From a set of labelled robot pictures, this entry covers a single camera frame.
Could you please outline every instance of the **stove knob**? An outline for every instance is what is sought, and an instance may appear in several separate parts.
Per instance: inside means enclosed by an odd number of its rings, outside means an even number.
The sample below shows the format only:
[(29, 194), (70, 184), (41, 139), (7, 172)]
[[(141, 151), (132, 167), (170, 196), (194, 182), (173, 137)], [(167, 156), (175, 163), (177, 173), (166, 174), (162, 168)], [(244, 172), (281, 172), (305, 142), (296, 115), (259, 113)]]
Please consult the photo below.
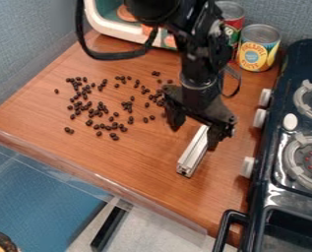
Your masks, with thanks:
[(257, 109), (254, 122), (253, 122), (253, 126), (255, 128), (262, 129), (264, 122), (266, 120), (266, 117), (267, 117), (267, 110), (264, 110), (261, 108)]
[(241, 175), (243, 177), (250, 178), (251, 174), (253, 173), (254, 164), (255, 159), (253, 157), (245, 157), (242, 164)]
[(282, 126), (287, 131), (294, 130), (297, 127), (297, 125), (298, 125), (298, 118), (292, 113), (287, 114), (282, 122)]
[(267, 107), (272, 97), (272, 90), (262, 89), (259, 105), (263, 107)]

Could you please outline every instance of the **wooden countertop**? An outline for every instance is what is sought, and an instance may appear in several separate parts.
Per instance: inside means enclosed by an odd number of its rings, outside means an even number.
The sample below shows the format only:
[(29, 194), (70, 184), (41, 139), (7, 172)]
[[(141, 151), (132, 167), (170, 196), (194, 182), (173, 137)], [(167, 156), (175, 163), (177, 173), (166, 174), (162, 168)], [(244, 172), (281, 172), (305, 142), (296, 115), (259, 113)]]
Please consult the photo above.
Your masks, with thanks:
[[(137, 46), (98, 36), (94, 31), (88, 33), (87, 39), (93, 47), (106, 51)], [(225, 139), (216, 152), (208, 153), (194, 176), (187, 179), (178, 175), (175, 167), (199, 123), (188, 119), (173, 133), (160, 116), (161, 108), (153, 103), (149, 109), (144, 108), (147, 95), (136, 91), (133, 82), (119, 89), (113, 87), (115, 76), (129, 75), (154, 92), (158, 83), (151, 71), (160, 71), (163, 80), (177, 82), (179, 63), (177, 53), (164, 49), (154, 49), (134, 60), (94, 61), (76, 43), (0, 106), (0, 142), (145, 207), (163, 213), (169, 209), (216, 236), (225, 210), (246, 211), (249, 181), (239, 176), (239, 172), (244, 157), (255, 152), (259, 131), (251, 129), (251, 124), (261, 90), (273, 86), (278, 67), (259, 74), (242, 72), (241, 93), (225, 100), (239, 117), (236, 136)], [(85, 125), (85, 113), (75, 121), (70, 120), (67, 106), (74, 91), (65, 79), (76, 76), (86, 76), (90, 83), (97, 84), (108, 79), (108, 87), (102, 93), (94, 89), (89, 100), (104, 101), (110, 113), (118, 111), (118, 121), (126, 125), (130, 114), (122, 110), (120, 102), (131, 95), (136, 97), (135, 124), (127, 125), (128, 133), (119, 132), (120, 141), (113, 142), (106, 132), (97, 137), (95, 130)], [(235, 87), (235, 81), (226, 78), (225, 92), (231, 93)], [(60, 94), (55, 94), (54, 89), (59, 89)], [(156, 116), (156, 121), (145, 124), (142, 118), (150, 114)], [(107, 117), (96, 118), (94, 122), (108, 123)], [(75, 129), (73, 136), (64, 132), (66, 126)], [(234, 228), (232, 242), (238, 237), (239, 228)]]

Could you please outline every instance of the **black cable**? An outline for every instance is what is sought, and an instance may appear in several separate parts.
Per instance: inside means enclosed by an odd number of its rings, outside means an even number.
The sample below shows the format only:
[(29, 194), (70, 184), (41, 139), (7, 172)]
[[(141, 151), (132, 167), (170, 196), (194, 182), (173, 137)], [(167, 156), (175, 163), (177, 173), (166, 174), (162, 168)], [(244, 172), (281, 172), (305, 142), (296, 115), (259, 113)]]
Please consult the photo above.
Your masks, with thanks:
[(157, 27), (154, 27), (148, 40), (145, 42), (145, 44), (140, 49), (135, 50), (135, 51), (96, 52), (96, 51), (89, 49), (85, 41), (85, 34), (84, 34), (84, 24), (83, 24), (84, 9), (85, 9), (84, 0), (78, 0), (77, 6), (76, 6), (76, 15), (75, 15), (76, 35), (78, 37), (80, 45), (91, 58), (96, 59), (96, 60), (132, 59), (132, 58), (145, 55), (152, 48), (152, 45), (156, 40), (156, 35), (158, 31)]
[(231, 94), (224, 94), (223, 90), (222, 90), (222, 86), (221, 86), (220, 82), (218, 82), (219, 91), (222, 94), (222, 96), (224, 96), (226, 98), (233, 98), (233, 97), (235, 97), (241, 91), (241, 87), (242, 87), (242, 79), (238, 79), (236, 90), (233, 93), (231, 93)]

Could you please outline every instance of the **gray tile wall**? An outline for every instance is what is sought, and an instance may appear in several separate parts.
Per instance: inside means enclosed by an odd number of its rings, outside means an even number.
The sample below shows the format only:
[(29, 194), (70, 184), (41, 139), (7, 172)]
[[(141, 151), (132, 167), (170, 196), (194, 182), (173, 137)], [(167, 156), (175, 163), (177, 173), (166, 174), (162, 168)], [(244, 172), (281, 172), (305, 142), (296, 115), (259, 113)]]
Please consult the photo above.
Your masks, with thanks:
[(0, 104), (67, 49), (76, 0), (0, 0)]

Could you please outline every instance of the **can label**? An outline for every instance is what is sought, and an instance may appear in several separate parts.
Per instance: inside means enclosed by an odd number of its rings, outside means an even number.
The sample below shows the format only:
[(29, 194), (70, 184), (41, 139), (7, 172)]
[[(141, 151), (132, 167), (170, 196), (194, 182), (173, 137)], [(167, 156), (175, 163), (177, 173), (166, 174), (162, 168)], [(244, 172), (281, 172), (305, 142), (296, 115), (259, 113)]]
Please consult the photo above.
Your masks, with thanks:
[(225, 34), (229, 37), (229, 45), (236, 48), (243, 28), (244, 17), (238, 20), (225, 20)]
[(280, 42), (259, 44), (242, 38), (237, 52), (237, 62), (245, 70), (262, 72), (270, 69), (276, 59)]

